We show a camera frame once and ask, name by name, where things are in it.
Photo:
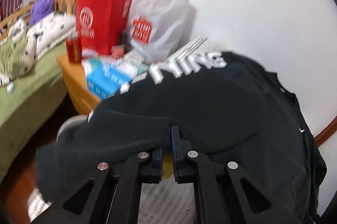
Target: grey round object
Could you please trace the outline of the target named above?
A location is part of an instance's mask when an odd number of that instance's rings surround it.
[[[106,170],[108,167],[109,167],[109,165],[106,162],[101,162],[100,164],[97,165],[97,168],[101,171]]]
[[[58,141],[60,135],[65,132],[66,130],[78,126],[82,124],[87,119],[86,115],[79,115],[79,116],[73,116],[69,119],[67,119],[60,127],[59,131],[57,132],[56,136],[56,142]]]
[[[198,152],[196,151],[189,151],[187,153],[187,155],[190,157],[190,158],[196,158],[198,156]]]
[[[227,166],[228,166],[228,168],[230,168],[232,170],[235,170],[235,169],[238,168],[239,165],[234,161],[230,161],[230,162],[227,163]]]
[[[138,157],[141,158],[141,159],[147,158],[148,156],[149,156],[148,152],[140,152],[138,154]]]

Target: black metal clamp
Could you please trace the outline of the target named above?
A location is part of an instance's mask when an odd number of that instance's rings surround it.
[[[220,164],[192,150],[171,128],[175,180],[193,183],[197,224],[299,224],[236,162]],[[137,224],[142,183],[159,183],[163,150],[100,163],[33,224]]]

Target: wooden bedside table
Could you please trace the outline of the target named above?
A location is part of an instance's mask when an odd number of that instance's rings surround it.
[[[60,55],[57,62],[62,69],[63,80],[75,109],[79,114],[87,115],[101,99],[88,90],[82,65],[70,63],[66,53]]]

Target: purple plush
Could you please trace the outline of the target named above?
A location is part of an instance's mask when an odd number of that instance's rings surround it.
[[[30,11],[29,25],[34,25],[52,11],[54,11],[54,0],[38,0]]]

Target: black sweatshirt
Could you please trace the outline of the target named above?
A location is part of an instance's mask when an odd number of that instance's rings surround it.
[[[295,94],[275,73],[231,52],[151,66],[100,103],[89,122],[37,151],[45,201],[100,162],[171,149],[170,126],[213,161],[236,161],[304,223],[316,214],[326,165]]]

